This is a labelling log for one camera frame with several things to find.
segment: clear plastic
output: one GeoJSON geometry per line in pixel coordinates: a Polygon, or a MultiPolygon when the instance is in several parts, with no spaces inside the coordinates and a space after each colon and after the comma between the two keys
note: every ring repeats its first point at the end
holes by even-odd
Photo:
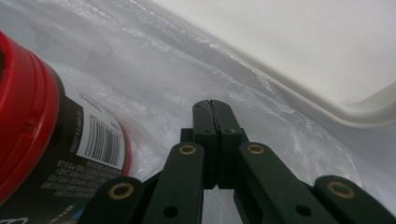
{"type": "MultiPolygon", "coordinates": [[[[130,176],[161,171],[180,129],[192,125],[192,105],[216,99],[304,182],[341,175],[382,200],[347,145],[216,42],[141,2],[3,1],[0,29],[115,114],[133,146],[130,176]]],[[[231,190],[205,191],[203,223],[241,223],[231,190]]]]}

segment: can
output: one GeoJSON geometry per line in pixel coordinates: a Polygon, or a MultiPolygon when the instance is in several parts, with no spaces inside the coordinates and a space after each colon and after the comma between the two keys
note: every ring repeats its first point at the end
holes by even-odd
{"type": "Polygon", "coordinates": [[[84,92],[0,32],[0,223],[76,223],[130,142],[84,92]]]}

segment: product label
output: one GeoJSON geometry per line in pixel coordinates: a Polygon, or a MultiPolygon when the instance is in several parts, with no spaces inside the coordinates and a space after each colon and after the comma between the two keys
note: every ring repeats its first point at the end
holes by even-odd
{"type": "Polygon", "coordinates": [[[99,187],[122,173],[125,142],[118,122],[66,81],[58,83],[52,137],[32,172],[0,205],[0,224],[77,223],[99,187]]]}

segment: plastic bag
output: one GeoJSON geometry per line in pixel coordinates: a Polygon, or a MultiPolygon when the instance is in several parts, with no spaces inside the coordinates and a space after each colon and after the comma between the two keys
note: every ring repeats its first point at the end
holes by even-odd
{"type": "MultiPolygon", "coordinates": [[[[347,146],[293,110],[264,77],[207,36],[168,21],[143,3],[0,2],[0,29],[109,108],[133,146],[130,176],[161,171],[191,107],[229,104],[251,141],[262,142],[306,183],[341,175],[378,197],[347,146]]],[[[232,190],[206,190],[203,223],[241,223],[232,190]]]]}

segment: red cap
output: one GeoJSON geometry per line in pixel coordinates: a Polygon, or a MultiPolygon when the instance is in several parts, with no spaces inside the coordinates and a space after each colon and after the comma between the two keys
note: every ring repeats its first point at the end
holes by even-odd
{"type": "Polygon", "coordinates": [[[0,32],[0,204],[34,168],[55,126],[55,76],[0,32]]]}

